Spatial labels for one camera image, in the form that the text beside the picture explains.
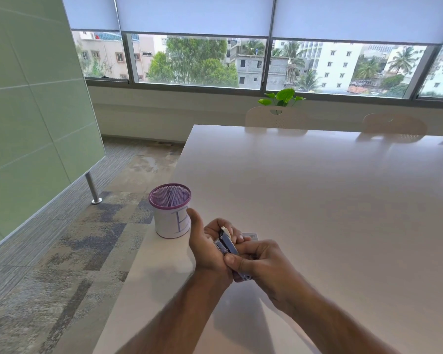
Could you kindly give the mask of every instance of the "forearm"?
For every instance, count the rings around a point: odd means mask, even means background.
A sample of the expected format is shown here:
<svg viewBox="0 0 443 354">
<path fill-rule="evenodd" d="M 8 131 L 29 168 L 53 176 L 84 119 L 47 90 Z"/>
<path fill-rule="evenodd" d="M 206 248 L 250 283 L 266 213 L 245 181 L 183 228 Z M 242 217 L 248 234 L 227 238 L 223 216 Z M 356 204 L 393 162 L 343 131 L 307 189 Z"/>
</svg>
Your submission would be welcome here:
<svg viewBox="0 0 443 354">
<path fill-rule="evenodd" d="M 191 354 L 226 287 L 195 270 L 179 292 L 118 354 Z"/>
<path fill-rule="evenodd" d="M 306 282 L 297 283 L 298 294 L 289 315 L 322 354 L 397 354 L 397 351 L 354 321 Z"/>
</svg>

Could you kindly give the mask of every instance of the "metal leg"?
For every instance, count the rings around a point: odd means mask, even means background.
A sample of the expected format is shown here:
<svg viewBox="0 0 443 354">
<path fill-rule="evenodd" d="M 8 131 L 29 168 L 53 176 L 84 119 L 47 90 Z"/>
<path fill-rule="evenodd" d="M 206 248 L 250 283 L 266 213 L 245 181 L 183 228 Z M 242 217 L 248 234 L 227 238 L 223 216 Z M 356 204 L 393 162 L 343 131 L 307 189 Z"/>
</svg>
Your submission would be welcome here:
<svg viewBox="0 0 443 354">
<path fill-rule="evenodd" d="M 95 189 L 94 181 L 92 180 L 92 177 L 90 176 L 90 172 L 85 174 L 85 178 L 87 179 L 87 183 L 89 184 L 90 192 L 92 193 L 92 197 L 94 198 L 92 200 L 92 204 L 97 205 L 102 202 L 102 199 L 98 196 L 97 190 Z"/>
</svg>

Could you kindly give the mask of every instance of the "hand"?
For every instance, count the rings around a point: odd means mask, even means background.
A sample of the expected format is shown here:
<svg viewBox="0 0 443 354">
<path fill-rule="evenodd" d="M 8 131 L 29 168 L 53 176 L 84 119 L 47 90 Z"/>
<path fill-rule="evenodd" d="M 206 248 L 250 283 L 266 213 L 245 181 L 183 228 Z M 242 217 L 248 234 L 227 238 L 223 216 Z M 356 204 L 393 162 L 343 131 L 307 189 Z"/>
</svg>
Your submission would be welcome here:
<svg viewBox="0 0 443 354">
<path fill-rule="evenodd" d="M 237 244 L 236 249 L 242 257 L 226 254 L 224 260 L 227 266 L 253 276 L 274 306 L 291 315 L 294 300 L 311 287 L 285 257 L 279 245 L 273 240 L 251 241 Z"/>
<path fill-rule="evenodd" d="M 251 238 L 243 237 L 241 231 L 233 227 L 228 220 L 218 218 L 204 227 L 202 218 L 197 211 L 188 208 L 187 214 L 192 222 L 189 247 L 194 253 L 195 270 L 210 271 L 213 275 L 219 276 L 226 287 L 231 284 L 233 279 L 237 282 L 241 281 L 238 274 L 235 274 L 233 278 L 233 271 L 225 265 L 223 254 L 216 248 L 213 241 L 218 238 L 222 226 L 228 229 L 234 244 L 249 241 Z"/>
</svg>

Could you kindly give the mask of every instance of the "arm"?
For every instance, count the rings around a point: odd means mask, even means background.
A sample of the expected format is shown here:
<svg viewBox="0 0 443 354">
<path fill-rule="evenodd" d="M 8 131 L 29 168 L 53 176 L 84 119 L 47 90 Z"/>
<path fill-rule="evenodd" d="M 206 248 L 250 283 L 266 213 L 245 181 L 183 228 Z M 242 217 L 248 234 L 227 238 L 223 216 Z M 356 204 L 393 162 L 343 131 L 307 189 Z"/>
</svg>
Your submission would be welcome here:
<svg viewBox="0 0 443 354">
<path fill-rule="evenodd" d="M 225 263 L 251 274 L 274 306 L 292 317 L 323 354 L 398 354 L 316 291 L 276 242 L 246 242 L 236 248 L 255 260 L 227 254 Z"/>
<path fill-rule="evenodd" d="M 222 253 L 213 240 L 225 226 L 231 240 L 242 243 L 249 237 L 224 219 L 215 219 L 204 227 L 200 215 L 188 208 L 192 222 L 189 247 L 195 257 L 195 271 L 152 320 L 126 343 L 117 354 L 191 354 L 223 292 L 235 281 L 233 272 L 225 265 Z"/>
<path fill-rule="evenodd" d="M 223 279 L 196 269 L 179 292 L 118 354 L 189 354 L 226 286 Z"/>
</svg>

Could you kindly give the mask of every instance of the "left hand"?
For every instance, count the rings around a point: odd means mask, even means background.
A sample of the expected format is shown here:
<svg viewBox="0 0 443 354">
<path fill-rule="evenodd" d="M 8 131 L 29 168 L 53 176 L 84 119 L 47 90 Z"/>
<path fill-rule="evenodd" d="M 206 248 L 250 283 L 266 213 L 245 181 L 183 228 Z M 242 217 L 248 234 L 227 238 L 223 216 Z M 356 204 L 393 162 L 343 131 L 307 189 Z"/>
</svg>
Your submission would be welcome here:
<svg viewBox="0 0 443 354">
<path fill-rule="evenodd" d="M 234 244 L 240 244 L 251 240 L 250 237 L 243 237 L 241 231 L 233 227 L 230 221 L 225 219 L 215 219 L 204 227 L 204 223 L 199 213 L 193 208 L 187 209 L 187 214 L 192 222 L 190 228 L 189 247 L 194 253 L 195 270 L 207 270 L 215 276 L 219 276 L 228 287 L 230 283 L 242 281 L 238 274 L 233 276 L 233 271 L 225 264 L 223 254 L 216 248 L 213 241 L 218 238 L 218 232 L 225 226 L 231 235 Z"/>
</svg>

